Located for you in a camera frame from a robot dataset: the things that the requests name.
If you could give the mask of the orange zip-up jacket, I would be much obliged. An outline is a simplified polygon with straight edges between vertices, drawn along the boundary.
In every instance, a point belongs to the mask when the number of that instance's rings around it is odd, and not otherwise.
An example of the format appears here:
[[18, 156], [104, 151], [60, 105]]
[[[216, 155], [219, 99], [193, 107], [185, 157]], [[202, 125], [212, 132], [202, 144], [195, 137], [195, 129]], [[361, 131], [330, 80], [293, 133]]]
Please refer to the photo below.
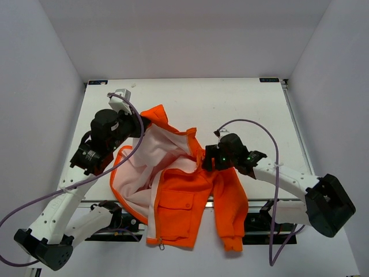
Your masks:
[[150, 245], [193, 248], [209, 197], [225, 250], [243, 249], [248, 199], [234, 169], [208, 172], [196, 128], [172, 127], [162, 105], [143, 111], [150, 120], [142, 140], [122, 147], [110, 188], [124, 209], [147, 226]]

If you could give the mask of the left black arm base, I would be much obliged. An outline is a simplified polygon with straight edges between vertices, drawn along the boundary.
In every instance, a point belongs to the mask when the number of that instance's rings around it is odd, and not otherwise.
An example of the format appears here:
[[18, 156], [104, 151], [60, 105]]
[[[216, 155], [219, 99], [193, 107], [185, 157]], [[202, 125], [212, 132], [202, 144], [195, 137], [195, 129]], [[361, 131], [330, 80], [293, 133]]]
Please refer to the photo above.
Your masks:
[[86, 241], [97, 242], [140, 242], [146, 225], [128, 213], [122, 214], [122, 222], [117, 230], [99, 232]]

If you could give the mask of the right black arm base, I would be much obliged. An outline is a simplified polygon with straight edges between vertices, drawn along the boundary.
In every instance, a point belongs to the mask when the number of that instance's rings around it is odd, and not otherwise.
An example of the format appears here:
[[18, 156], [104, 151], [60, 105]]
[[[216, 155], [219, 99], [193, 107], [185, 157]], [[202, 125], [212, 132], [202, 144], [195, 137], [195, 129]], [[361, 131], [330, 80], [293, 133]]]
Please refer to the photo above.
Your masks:
[[[242, 238], [243, 245], [268, 245], [270, 241], [271, 223], [260, 213], [249, 213], [244, 221], [245, 234]], [[293, 224], [275, 224], [273, 245], [282, 245], [288, 234], [292, 231]]]

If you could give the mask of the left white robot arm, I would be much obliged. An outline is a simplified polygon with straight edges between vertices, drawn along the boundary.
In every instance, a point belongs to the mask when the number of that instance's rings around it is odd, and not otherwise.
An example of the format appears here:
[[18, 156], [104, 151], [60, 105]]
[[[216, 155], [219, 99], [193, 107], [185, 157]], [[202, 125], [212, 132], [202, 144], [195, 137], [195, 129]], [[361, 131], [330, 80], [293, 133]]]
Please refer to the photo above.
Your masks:
[[139, 138], [151, 121], [136, 113], [103, 109], [95, 114], [70, 161], [61, 182], [62, 194], [53, 198], [27, 228], [19, 229], [14, 240], [33, 258], [57, 271], [71, 258], [74, 248], [102, 230], [116, 230], [122, 224], [122, 209], [104, 200], [91, 207], [79, 220], [71, 217], [87, 191], [114, 159], [114, 151], [129, 137]]

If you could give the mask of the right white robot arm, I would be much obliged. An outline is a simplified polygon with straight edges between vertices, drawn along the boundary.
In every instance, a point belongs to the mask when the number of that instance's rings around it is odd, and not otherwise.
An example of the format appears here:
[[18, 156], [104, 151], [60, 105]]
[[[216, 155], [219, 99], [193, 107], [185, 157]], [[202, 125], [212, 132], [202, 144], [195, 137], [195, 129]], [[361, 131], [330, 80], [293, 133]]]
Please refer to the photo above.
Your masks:
[[202, 167], [206, 171], [235, 168], [242, 175], [267, 182], [297, 197], [296, 201], [266, 202], [259, 213], [261, 225], [267, 230], [284, 223], [301, 224], [332, 238], [356, 212], [337, 177], [308, 175], [277, 164], [262, 152], [249, 151], [234, 133], [205, 147]]

